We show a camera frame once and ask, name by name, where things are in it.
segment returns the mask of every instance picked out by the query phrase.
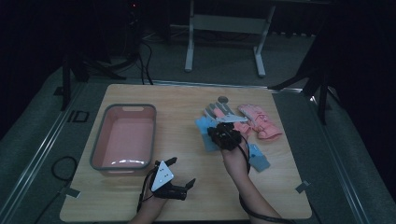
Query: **human arm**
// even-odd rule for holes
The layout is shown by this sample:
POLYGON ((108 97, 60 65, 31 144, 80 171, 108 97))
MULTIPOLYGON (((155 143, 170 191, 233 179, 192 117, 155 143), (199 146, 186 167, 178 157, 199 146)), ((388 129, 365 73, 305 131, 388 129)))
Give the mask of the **human arm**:
POLYGON ((146 186, 145 199, 142 202, 140 210, 137 214, 128 222, 128 224, 150 224, 160 215, 163 207, 165 206, 167 199, 157 198, 151 196, 152 192, 149 186, 146 186))
MULTIPOLYGON (((245 141, 242 141, 240 147, 248 156, 248 149, 245 141)), ((280 217, 279 213, 265 200, 248 176, 247 162, 240 148, 237 147, 231 151, 223 149, 221 155, 224 160, 225 168, 235 183, 247 208, 256 214, 268 217, 280 217)), ((252 216, 249 216, 249 219, 252 224, 272 223, 252 216)))

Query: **cable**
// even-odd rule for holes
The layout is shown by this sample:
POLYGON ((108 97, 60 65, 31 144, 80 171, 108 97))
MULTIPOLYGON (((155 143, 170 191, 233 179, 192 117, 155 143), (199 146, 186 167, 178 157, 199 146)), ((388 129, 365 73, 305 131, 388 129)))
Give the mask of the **cable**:
MULTIPOLYGON (((223 131, 225 133, 227 133, 227 135, 230 137, 230 139, 232 139, 237 144, 236 139, 232 138, 232 136, 226 130, 223 130, 223 131)), ((245 140, 245 143, 247 144, 247 149, 249 150, 249 148, 248 148, 248 140, 242 135, 241 135, 241 137, 245 140)), ((238 148, 242 152, 242 155, 245 158, 245 161, 247 163, 247 173, 249 173, 249 171, 250 171, 250 163, 248 162, 248 156, 245 153, 244 149, 242 149, 241 146, 239 146, 239 144, 237 144, 237 146, 238 146, 238 148)), ((259 219, 262 219, 262 220, 266 220, 266 221, 269 221, 269 222, 276 222, 276 223, 295 223, 293 220, 288 220, 288 219, 281 218, 281 217, 268 217, 268 216, 257 214, 255 212, 251 211, 246 206, 244 200, 241 197, 241 194, 239 194, 239 202, 240 202, 242 208, 245 210, 245 212, 247 212, 252 217, 259 218, 259 219)))
POLYGON ((138 55, 138 59, 139 59, 139 62, 140 62, 140 64, 141 64, 140 76, 141 76, 141 79, 142 79, 142 84, 145 85, 144 75, 146 74, 146 76, 147 76, 147 78, 148 78, 149 84, 150 84, 150 85, 154 85, 154 83, 152 82, 151 77, 150 77, 150 75, 149 75, 149 62, 150 62, 150 60, 151 60, 152 49, 151 49, 151 47, 150 47, 147 43, 145 43, 144 41, 142 41, 141 43, 142 43, 144 46, 146 46, 146 47, 148 48, 148 50, 149 50, 149 56, 148 56, 148 60, 147 60, 147 62, 146 62, 146 65, 144 65, 144 63, 143 63, 142 56, 141 56, 140 54, 138 55))
MULTIPOLYGON (((61 158, 58 159, 55 163, 52 164, 52 166, 51 166, 51 173, 52 173, 52 175, 53 175, 55 178, 57 178, 57 179, 59 179, 59 180, 62 180, 62 181, 65 181, 64 186, 63 186, 63 189, 64 189, 64 188, 68 188, 69 185, 71 184, 72 180, 73 180, 73 177, 74 177, 75 173, 76 173, 77 166, 78 166, 77 160, 74 159, 73 157, 70 157, 70 156, 61 157, 61 158), (56 167, 56 165, 57 165, 60 161, 63 161, 63 160, 71 160, 71 161, 73 162, 73 165, 74 165, 74 166, 73 166, 72 174, 71 174, 70 176, 68 176, 68 177, 61 177, 60 175, 57 175, 56 172, 55 172, 55 167, 56 167)), ((35 220, 35 224, 38 223, 38 221, 39 221, 39 220, 43 217, 43 215, 47 212, 47 210, 49 209, 49 207, 53 204, 53 202, 55 202, 55 200, 56 200, 61 194, 62 194, 62 193, 61 193, 61 191, 59 190, 59 191, 56 193, 56 195, 49 201, 49 203, 47 203, 47 205, 46 205, 46 206, 44 207, 44 209, 41 211, 40 215, 39 215, 39 216, 37 217, 37 219, 35 220)))
POLYGON ((130 30, 130 29, 128 28, 128 26, 125 26, 124 47, 123 47, 123 49, 122 49, 122 53, 120 54, 121 57, 122 57, 123 54, 125 53, 126 45, 127 45, 127 43, 128 43, 128 30, 130 30))
POLYGON ((321 224, 322 222, 321 222, 321 220, 320 220, 320 217, 318 216, 318 213, 317 213, 317 211, 315 210, 315 208, 314 208, 314 206, 312 205, 311 202, 309 202, 309 206, 311 207, 312 212, 314 212, 314 215, 315 215, 315 217, 317 218, 318 223, 321 224))
POLYGON ((224 33, 219 33, 219 37, 226 41, 244 41, 248 39, 251 35, 249 34, 236 34, 233 37, 227 37, 224 33))
POLYGON ((149 42, 156 42, 156 43, 160 43, 160 42, 164 41, 164 39, 161 38, 159 35, 157 35, 157 33, 151 33, 149 35, 146 35, 146 36, 142 37, 142 40, 149 41, 149 42))
POLYGON ((184 34, 187 34, 187 33, 188 33, 188 31, 189 31, 189 28, 185 28, 184 30, 182 30, 182 31, 179 31, 179 32, 177 32, 177 33, 175 33, 175 34, 171 35, 171 38, 172 38, 172 37, 176 37, 176 36, 178 36, 178 35, 184 35, 184 34))
POLYGON ((146 175, 145 180, 143 181, 142 192, 140 193, 140 196, 139 196, 139 203, 138 203, 138 205, 137 205, 136 212, 139 212, 140 207, 142 206, 142 203, 143 203, 143 202, 145 202, 146 200, 148 200, 149 198, 151 198, 151 197, 154 195, 154 194, 153 194, 153 195, 147 197, 146 199, 143 199, 143 198, 145 197, 146 184, 147 184, 147 182, 148 182, 149 177, 154 173, 154 171, 155 171, 155 169, 150 170, 150 171, 148 172, 148 174, 146 175))

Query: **white table leg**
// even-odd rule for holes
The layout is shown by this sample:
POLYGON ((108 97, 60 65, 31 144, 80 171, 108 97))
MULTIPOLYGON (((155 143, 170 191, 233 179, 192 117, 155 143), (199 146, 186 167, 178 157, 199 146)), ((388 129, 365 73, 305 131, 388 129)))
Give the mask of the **white table leg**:
POLYGON ((265 76, 264 64, 262 62, 262 46, 264 45, 265 38, 268 35, 268 30, 270 28, 271 20, 274 16, 275 8, 276 8, 275 6, 272 6, 270 8, 267 19, 264 23, 264 26, 262 27, 262 38, 260 39, 260 43, 257 47, 253 48, 254 58, 256 60, 256 66, 257 66, 257 71, 259 73, 259 77, 265 76))
POLYGON ((185 72, 192 71, 192 61, 194 58, 194 0, 190 0, 190 26, 189 26, 189 45, 187 46, 185 72))

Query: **pink cloth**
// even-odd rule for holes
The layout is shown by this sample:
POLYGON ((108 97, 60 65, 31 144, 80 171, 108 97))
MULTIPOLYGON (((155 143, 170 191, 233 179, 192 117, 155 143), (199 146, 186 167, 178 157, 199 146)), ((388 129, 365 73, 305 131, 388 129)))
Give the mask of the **pink cloth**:
POLYGON ((260 139, 275 141, 282 134, 261 107, 257 105, 240 105, 238 109, 249 119, 248 123, 254 131, 259 133, 260 139))

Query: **gray carpet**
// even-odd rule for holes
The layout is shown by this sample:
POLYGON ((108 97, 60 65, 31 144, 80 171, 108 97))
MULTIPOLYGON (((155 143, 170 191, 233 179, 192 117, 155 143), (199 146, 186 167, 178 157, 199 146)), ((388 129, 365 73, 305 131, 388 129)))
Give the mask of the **gray carpet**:
MULTIPOLYGON (((198 41, 195 45, 193 70, 185 73, 185 36, 175 38, 170 43, 153 42, 152 38, 146 38, 146 43, 152 48, 148 69, 154 84, 190 82, 271 86, 294 76, 312 41, 313 38, 304 36, 269 36, 262 54, 267 77, 262 78, 257 76, 250 39, 239 45, 198 41)), ((149 48, 141 46, 141 53, 146 62, 149 48)), ((77 97, 64 112, 59 110, 62 98, 53 95, 56 87, 61 85, 62 73, 58 71, 49 77, 40 93, 0 143, 2 207, 9 204, 7 198, 18 186, 20 176, 30 160, 42 148, 40 144, 46 139, 47 133, 51 132, 52 124, 59 120, 59 116, 66 120, 57 138, 50 141, 48 155, 33 175, 30 188, 21 195, 11 214, 5 216, 5 210, 2 210, 1 217, 7 217, 5 223, 34 223, 64 184, 64 181, 52 175, 51 165, 64 156, 79 160, 106 87, 116 82, 140 83, 139 67, 140 64, 137 63, 127 70, 118 71, 121 76, 128 77, 125 81, 99 76, 92 76, 88 83, 83 84, 73 81, 73 92, 77 97), (72 111, 89 112, 87 122, 68 120, 72 111)), ((291 87, 303 86, 304 81, 291 87)), ((274 98, 300 175, 312 184, 306 193, 322 223, 394 223, 394 201, 378 177, 347 113, 330 98, 330 109, 326 111, 328 125, 324 127, 318 121, 315 106, 301 93, 282 91, 274 93, 274 98), (357 194, 363 211, 359 212, 359 204, 354 204, 356 199, 348 196, 348 193, 357 194)), ((72 172, 70 167, 66 161, 56 170, 67 176, 72 172)), ((63 201, 64 196, 57 198, 39 223, 63 223, 59 219, 63 201)), ((297 220, 297 223, 318 223, 318 219, 312 216, 307 220, 297 220)))

